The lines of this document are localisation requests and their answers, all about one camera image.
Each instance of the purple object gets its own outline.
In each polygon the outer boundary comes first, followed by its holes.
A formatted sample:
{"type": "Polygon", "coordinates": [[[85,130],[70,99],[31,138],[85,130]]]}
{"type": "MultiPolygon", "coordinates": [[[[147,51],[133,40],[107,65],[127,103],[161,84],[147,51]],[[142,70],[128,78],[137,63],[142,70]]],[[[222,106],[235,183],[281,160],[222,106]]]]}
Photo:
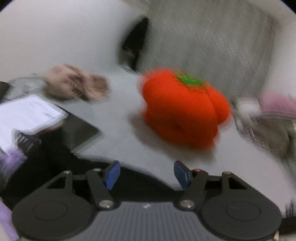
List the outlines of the purple object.
{"type": "Polygon", "coordinates": [[[12,212],[0,201],[0,225],[5,230],[7,236],[11,241],[15,241],[19,238],[15,227],[11,220],[12,212]]]}
{"type": "Polygon", "coordinates": [[[5,185],[26,159],[27,157],[18,149],[10,150],[7,154],[0,155],[0,175],[5,185]]]}

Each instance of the pink object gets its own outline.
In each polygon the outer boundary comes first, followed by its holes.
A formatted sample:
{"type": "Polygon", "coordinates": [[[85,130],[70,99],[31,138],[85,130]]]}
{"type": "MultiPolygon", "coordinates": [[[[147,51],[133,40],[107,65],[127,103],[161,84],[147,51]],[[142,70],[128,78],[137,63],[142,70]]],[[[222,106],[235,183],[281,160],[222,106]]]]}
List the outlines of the pink object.
{"type": "Polygon", "coordinates": [[[263,115],[296,118],[296,101],[280,93],[265,93],[261,98],[263,115]]]}

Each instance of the plush bell pepper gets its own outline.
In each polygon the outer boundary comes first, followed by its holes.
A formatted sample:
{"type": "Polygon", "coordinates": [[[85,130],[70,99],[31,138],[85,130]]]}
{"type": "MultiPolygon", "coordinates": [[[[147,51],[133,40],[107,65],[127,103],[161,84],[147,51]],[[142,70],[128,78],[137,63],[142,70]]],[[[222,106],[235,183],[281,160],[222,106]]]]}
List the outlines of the plush bell pepper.
{"type": "Polygon", "coordinates": [[[213,147],[218,125],[231,113],[224,95],[210,84],[171,69],[145,73],[142,95],[145,122],[173,144],[213,147]]]}

